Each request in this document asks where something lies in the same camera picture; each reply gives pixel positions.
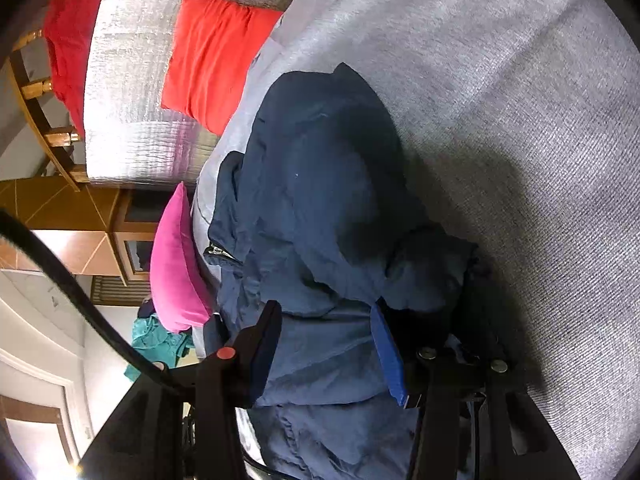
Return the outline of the navy blue padded jacket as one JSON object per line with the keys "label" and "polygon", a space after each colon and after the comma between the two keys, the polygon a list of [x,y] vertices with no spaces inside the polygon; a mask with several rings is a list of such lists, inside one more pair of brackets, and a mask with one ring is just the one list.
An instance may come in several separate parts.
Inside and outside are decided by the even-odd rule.
{"label": "navy blue padded jacket", "polygon": [[301,479],[401,479],[416,413],[390,396],[378,301],[432,312],[478,268],[474,246],[407,188],[390,114],[347,65],[280,76],[244,152],[222,162],[205,261],[231,333],[277,301],[282,332],[248,412],[267,465]]}

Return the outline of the teal garment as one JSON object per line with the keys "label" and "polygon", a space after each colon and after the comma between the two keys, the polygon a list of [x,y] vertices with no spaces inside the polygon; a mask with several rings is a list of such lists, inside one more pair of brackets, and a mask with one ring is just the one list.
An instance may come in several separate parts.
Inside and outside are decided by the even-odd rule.
{"label": "teal garment", "polygon": [[195,344],[190,330],[173,333],[162,325],[156,314],[136,318],[132,323],[131,347],[151,363],[163,363],[169,368],[178,366]]}

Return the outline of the pink pillow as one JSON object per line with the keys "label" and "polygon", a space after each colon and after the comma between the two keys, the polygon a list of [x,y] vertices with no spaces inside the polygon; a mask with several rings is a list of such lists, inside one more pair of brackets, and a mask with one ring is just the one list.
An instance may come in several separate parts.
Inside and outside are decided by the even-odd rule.
{"label": "pink pillow", "polygon": [[213,297],[196,260],[188,192],[179,183],[160,217],[150,264],[151,298],[171,333],[202,327],[213,314]]}

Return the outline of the wooden cabinet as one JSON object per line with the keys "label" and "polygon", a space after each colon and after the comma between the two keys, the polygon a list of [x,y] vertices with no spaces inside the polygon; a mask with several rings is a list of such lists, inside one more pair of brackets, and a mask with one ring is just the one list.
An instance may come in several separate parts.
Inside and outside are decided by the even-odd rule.
{"label": "wooden cabinet", "polygon": [[1,208],[24,223],[76,275],[149,279],[165,192],[70,185],[64,178],[1,182]]}

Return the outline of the silver quilted mattress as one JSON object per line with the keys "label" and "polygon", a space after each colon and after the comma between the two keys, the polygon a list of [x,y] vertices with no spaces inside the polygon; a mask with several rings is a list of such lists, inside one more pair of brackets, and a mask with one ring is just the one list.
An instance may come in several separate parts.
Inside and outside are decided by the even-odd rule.
{"label": "silver quilted mattress", "polygon": [[[234,0],[285,10],[292,0]],[[160,106],[181,0],[101,0],[85,97],[90,180],[162,186],[193,182],[216,136]]]}

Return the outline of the grey bed blanket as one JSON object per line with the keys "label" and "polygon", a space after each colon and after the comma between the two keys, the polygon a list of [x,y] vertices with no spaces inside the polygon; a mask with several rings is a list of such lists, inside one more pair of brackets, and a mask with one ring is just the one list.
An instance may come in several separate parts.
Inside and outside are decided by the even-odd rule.
{"label": "grey bed blanket", "polygon": [[346,63],[393,117],[430,215],[480,244],[518,305],[541,411],[585,479],[639,440],[639,52],[603,0],[293,0],[196,188],[268,87]]}

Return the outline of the orange-red pillow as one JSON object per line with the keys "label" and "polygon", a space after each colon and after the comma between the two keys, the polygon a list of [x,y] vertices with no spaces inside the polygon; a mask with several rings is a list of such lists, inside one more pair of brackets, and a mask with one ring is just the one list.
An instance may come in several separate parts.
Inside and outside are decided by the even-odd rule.
{"label": "orange-red pillow", "polygon": [[279,10],[231,0],[182,0],[160,106],[221,136],[241,101],[254,59]]}

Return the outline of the red cloth on headboard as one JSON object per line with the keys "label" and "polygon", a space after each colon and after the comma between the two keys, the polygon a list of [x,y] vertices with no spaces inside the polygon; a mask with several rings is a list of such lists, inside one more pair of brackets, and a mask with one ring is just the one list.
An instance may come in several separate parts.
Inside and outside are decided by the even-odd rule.
{"label": "red cloth on headboard", "polygon": [[43,23],[55,96],[85,137],[84,95],[92,35],[101,0],[49,0]]}

